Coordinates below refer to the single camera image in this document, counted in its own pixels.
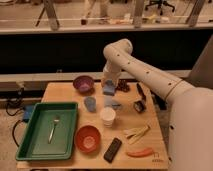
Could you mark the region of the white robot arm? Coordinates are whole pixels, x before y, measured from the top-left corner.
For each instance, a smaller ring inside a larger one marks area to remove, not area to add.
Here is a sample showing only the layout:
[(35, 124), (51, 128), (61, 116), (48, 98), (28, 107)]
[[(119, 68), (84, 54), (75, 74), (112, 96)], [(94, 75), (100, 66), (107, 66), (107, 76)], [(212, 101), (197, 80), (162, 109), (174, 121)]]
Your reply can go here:
[(117, 83), (126, 71), (170, 105), (168, 171), (213, 171), (213, 90), (142, 62), (132, 51), (128, 39), (106, 45), (103, 79)]

